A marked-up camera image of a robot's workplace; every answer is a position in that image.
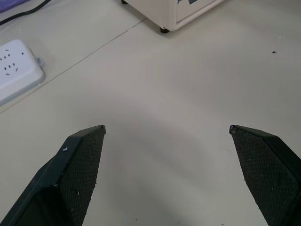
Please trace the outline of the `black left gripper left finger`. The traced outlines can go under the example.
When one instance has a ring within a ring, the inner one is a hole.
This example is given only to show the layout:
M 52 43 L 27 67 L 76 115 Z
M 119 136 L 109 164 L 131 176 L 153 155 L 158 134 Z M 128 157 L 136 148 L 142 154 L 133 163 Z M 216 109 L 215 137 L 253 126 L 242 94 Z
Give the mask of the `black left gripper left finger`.
M 67 137 L 31 179 L 2 226 L 81 226 L 97 183 L 104 125 Z

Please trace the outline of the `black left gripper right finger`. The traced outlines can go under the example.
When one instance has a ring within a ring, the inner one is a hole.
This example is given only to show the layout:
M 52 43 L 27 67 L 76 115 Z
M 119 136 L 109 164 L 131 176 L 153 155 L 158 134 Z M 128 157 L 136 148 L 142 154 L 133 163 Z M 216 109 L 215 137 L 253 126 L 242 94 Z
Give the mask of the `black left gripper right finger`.
M 269 226 L 301 224 L 301 160 L 278 137 L 232 125 L 245 183 Z

